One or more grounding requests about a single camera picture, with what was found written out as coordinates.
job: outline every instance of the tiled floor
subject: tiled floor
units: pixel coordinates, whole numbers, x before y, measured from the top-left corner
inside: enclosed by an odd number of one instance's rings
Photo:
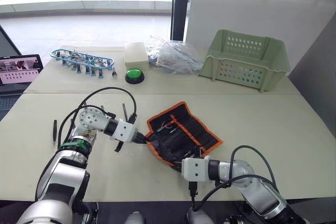
[[[39,54],[45,65],[62,45],[122,46],[150,43],[150,36],[169,38],[169,15],[81,15],[0,19],[22,54]]]

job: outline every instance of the cable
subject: cable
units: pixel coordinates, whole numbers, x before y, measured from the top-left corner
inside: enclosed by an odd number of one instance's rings
[[[242,179],[242,178],[259,178],[259,179],[271,184],[274,187],[274,184],[270,180],[268,180],[268,179],[266,179],[262,176],[259,176],[259,175],[256,175],[256,174],[240,175],[240,176],[231,178],[224,183],[221,183],[220,185],[218,185],[214,189],[212,189],[210,192],[208,192],[207,195],[205,195],[205,197],[202,199],[201,203],[197,207],[193,208],[193,211],[195,211],[195,212],[198,211],[204,205],[204,203],[209,199],[209,197],[212,194],[214,194],[215,192],[217,192],[219,189],[230,187],[231,183],[233,183],[236,180]]]
[[[101,108],[99,108],[98,106],[95,105],[84,105],[82,107],[80,107],[80,109],[84,109],[87,107],[92,107],[92,108],[96,108],[97,110],[100,110],[101,112],[103,112],[104,114],[107,114],[107,112]],[[63,120],[63,122],[61,123],[61,126],[59,127],[59,132],[58,132],[58,140],[57,140],[57,148],[59,148],[61,146],[61,136],[62,136],[62,130],[63,127],[65,125],[65,123],[67,122],[67,120],[71,117],[72,114],[74,114],[76,112],[76,110],[71,111]]]
[[[76,119],[76,117],[77,117],[77,114],[78,114],[79,110],[81,109],[81,107],[84,105],[84,103],[85,103],[90,97],[92,97],[93,95],[97,94],[98,92],[101,92],[101,91],[104,91],[104,90],[108,90],[108,89],[117,89],[117,90],[121,90],[121,91],[127,93],[127,94],[131,97],[131,99],[132,99],[132,101],[133,101],[133,105],[134,105],[133,117],[136,117],[136,107],[137,107],[137,103],[136,103],[136,101],[135,101],[133,95],[132,95],[129,91],[127,91],[127,90],[125,90],[125,89],[122,89],[122,88],[118,88],[118,87],[106,87],[106,88],[98,89],[98,90],[96,90],[95,92],[89,94],[87,97],[85,97],[84,100],[79,104],[78,108],[75,110],[75,114],[74,114],[74,116],[73,116],[73,118],[72,118],[72,122],[71,122],[71,125],[70,125],[70,128],[69,128],[68,134],[67,134],[67,136],[65,137],[65,140],[69,138],[69,136],[70,136],[70,134],[71,134],[72,127],[74,126],[74,123],[75,123],[75,119]]]
[[[191,196],[191,204],[192,204],[192,208],[194,209],[196,207],[196,205],[195,205],[195,196]]]
[[[278,188],[277,188],[277,184],[276,184],[276,182],[275,182],[275,178],[274,178],[273,171],[272,171],[272,169],[271,169],[269,163],[267,162],[267,160],[265,159],[265,157],[263,156],[263,154],[262,154],[260,151],[258,151],[257,149],[255,149],[254,147],[249,146],[249,145],[241,145],[241,146],[238,146],[237,148],[235,148],[235,149],[233,150],[233,152],[232,152],[232,154],[231,154],[231,159],[230,159],[230,164],[231,164],[231,165],[230,165],[230,170],[229,170],[229,179],[232,178],[232,170],[233,170],[233,163],[234,163],[235,154],[236,154],[236,152],[237,152],[239,149],[242,149],[242,148],[251,149],[251,150],[255,151],[255,152],[261,157],[261,159],[265,162],[265,164],[266,164],[266,166],[267,166],[267,168],[268,168],[268,171],[269,171],[269,173],[270,173],[270,175],[271,175],[272,185],[273,185],[274,189],[275,189],[277,192],[279,192],[279,190],[278,190]]]

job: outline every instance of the white box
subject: white box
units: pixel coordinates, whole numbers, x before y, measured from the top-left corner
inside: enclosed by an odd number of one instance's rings
[[[148,56],[143,42],[125,44],[124,57],[127,70],[134,68],[140,69],[142,72],[149,70]]]

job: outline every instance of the plastic bag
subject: plastic bag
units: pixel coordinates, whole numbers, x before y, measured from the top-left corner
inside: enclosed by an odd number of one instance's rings
[[[203,62],[195,59],[200,58],[197,51],[190,45],[182,41],[162,38],[151,38],[156,43],[155,46],[146,47],[149,63],[158,67],[165,73],[198,74],[203,66]]]

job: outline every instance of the big green button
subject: big green button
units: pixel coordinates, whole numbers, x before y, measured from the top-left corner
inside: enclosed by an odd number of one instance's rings
[[[126,72],[125,80],[129,84],[138,84],[144,80],[145,76],[140,69],[130,69]]]
[[[137,79],[141,75],[141,70],[139,69],[131,69],[127,71],[127,76],[131,79]]]

